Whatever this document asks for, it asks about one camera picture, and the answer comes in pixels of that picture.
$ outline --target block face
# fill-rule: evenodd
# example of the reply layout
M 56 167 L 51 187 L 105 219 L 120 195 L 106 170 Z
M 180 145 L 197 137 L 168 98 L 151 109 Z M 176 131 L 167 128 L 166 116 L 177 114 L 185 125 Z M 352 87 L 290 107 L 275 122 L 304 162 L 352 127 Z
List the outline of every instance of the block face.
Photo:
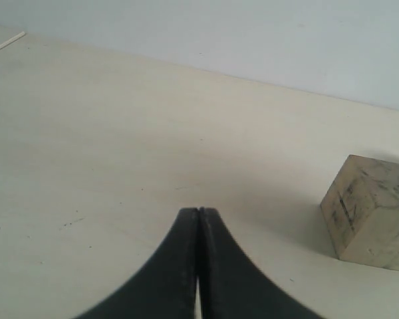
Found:
M 399 164 L 349 156 L 321 209 L 339 259 L 399 270 Z

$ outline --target wooden cube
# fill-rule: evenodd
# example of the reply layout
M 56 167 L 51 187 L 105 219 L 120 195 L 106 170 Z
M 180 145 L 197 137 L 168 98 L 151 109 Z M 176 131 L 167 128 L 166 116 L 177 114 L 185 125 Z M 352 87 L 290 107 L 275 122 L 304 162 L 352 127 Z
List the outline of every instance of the wooden cube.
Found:
M 350 155 L 321 209 L 340 260 L 399 270 L 399 164 Z

